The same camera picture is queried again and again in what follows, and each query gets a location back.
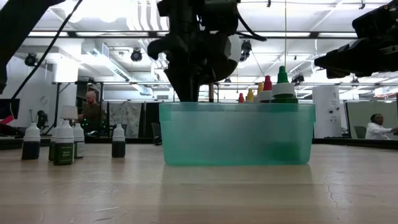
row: red bottle cap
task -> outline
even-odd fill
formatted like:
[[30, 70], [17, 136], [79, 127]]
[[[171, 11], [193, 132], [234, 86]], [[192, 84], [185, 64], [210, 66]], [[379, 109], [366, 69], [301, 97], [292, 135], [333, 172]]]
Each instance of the red bottle cap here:
[[266, 81], [264, 82], [264, 91], [272, 90], [272, 82], [271, 77], [269, 75], [266, 76]]
[[244, 103], [243, 93], [239, 94], [239, 103]]

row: translucent green plastic container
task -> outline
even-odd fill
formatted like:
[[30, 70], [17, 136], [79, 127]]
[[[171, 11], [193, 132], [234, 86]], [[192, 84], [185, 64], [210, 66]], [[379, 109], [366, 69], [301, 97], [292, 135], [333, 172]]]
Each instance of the translucent green plastic container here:
[[168, 165], [306, 164], [314, 123], [311, 104], [160, 104]]

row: person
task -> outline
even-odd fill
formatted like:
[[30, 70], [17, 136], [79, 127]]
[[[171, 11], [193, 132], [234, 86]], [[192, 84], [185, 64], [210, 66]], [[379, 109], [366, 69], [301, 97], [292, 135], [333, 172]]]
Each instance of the person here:
[[398, 128], [383, 127], [384, 118], [382, 114], [374, 114], [371, 116], [371, 122], [366, 128], [365, 139], [373, 140], [391, 140], [386, 134], [398, 131]]
[[99, 131], [101, 128], [101, 107], [96, 101], [95, 92], [87, 92], [86, 103], [87, 107], [83, 114], [78, 115], [78, 120], [82, 123], [86, 119], [88, 125], [83, 127], [86, 133]]

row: desk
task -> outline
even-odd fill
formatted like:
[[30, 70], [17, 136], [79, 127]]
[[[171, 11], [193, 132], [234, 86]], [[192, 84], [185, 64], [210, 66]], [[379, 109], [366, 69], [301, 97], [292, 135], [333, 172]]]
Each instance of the desk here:
[[397, 223], [398, 152], [314, 145], [307, 166], [169, 167], [87, 145], [72, 166], [0, 151], [0, 223]]

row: red object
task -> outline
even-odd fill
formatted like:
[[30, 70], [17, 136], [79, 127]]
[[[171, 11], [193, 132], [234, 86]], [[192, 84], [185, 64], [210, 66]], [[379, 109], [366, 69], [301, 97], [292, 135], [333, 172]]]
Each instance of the red object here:
[[270, 90], [272, 90], [272, 82], [271, 82], [271, 77], [269, 75], [267, 75], [266, 81], [264, 82], [263, 91], [270, 91]]
[[243, 93], [239, 94], [239, 103], [244, 103]]
[[6, 119], [0, 121], [0, 124], [9, 124], [13, 120], [14, 120], [14, 118], [12, 117], [12, 115], [10, 115]]

